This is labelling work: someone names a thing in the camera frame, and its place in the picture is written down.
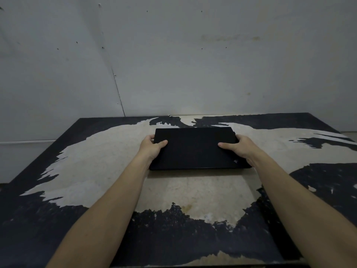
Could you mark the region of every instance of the finger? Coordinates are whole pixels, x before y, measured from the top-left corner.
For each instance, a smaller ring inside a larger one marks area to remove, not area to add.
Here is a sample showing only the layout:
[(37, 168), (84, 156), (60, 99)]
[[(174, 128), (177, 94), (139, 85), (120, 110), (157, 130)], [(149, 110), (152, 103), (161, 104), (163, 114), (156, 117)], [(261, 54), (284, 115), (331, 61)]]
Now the finger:
[(168, 141), (167, 140), (163, 140), (161, 142), (159, 142), (157, 145), (162, 149), (163, 147), (165, 147), (167, 145)]
[(234, 144), (230, 144), (230, 143), (222, 143), (222, 142), (219, 142), (218, 143), (218, 146), (220, 148), (223, 148), (223, 149), (230, 149), (230, 150), (233, 150), (234, 149)]

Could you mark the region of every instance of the right hand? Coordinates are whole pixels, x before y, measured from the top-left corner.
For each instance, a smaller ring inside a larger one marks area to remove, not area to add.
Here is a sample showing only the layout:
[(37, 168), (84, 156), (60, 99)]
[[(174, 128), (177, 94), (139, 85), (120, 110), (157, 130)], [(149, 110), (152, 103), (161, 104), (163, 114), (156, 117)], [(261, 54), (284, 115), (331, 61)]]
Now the right hand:
[(247, 136), (236, 134), (239, 143), (218, 143), (218, 146), (223, 149), (232, 150), (235, 154), (247, 160), (248, 164), (253, 166), (253, 157), (256, 153), (262, 150)]

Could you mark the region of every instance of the hand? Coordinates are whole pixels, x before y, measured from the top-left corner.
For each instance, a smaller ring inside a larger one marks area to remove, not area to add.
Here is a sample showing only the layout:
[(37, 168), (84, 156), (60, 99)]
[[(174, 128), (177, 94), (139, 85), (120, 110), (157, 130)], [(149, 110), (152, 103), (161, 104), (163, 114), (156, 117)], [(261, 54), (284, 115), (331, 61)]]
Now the hand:
[(223, 149), (232, 150), (240, 157), (247, 159), (248, 164), (253, 166), (252, 158), (256, 153), (263, 152), (249, 137), (245, 135), (236, 134), (239, 143), (218, 143), (218, 146)]
[(150, 161), (154, 160), (158, 156), (158, 153), (163, 147), (167, 145), (168, 141), (163, 140), (157, 144), (154, 144), (151, 141), (154, 139), (154, 137), (154, 134), (145, 136), (144, 140), (140, 144), (139, 151), (137, 152), (138, 156), (143, 156)]

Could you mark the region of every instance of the stain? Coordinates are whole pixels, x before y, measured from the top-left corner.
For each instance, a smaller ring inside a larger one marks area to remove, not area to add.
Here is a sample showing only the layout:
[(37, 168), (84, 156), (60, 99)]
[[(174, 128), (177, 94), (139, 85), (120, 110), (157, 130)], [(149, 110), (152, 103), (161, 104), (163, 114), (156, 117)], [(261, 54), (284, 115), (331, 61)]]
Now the stain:
[(189, 205), (187, 205), (187, 206), (182, 206), (181, 207), (181, 211), (183, 212), (183, 213), (187, 213), (189, 210), (191, 210), (192, 209), (192, 205), (191, 204), (189, 204)]
[(233, 35), (233, 36), (202, 35), (201, 36), (201, 41), (205, 41), (205, 42), (233, 41), (233, 40), (238, 40), (239, 36), (240, 36), (239, 34), (238, 35)]
[(234, 258), (229, 256), (222, 251), (219, 251), (217, 255), (208, 255), (207, 257), (201, 257), (200, 259), (191, 261), (189, 263), (184, 264), (183, 266), (211, 266), (211, 265), (250, 265), (250, 264), (264, 264), (263, 261), (258, 259), (246, 258), (244, 256)]

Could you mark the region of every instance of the table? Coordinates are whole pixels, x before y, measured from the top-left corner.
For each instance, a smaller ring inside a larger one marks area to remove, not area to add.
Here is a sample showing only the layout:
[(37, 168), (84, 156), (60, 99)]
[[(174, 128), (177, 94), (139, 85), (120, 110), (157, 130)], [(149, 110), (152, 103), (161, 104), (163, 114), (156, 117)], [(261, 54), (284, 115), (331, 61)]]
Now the table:
[[(357, 143), (309, 113), (85, 118), (0, 192), (0, 267), (44, 266), (160, 127), (231, 126), (357, 225)], [(255, 169), (149, 172), (113, 266), (288, 263), (301, 255)]]

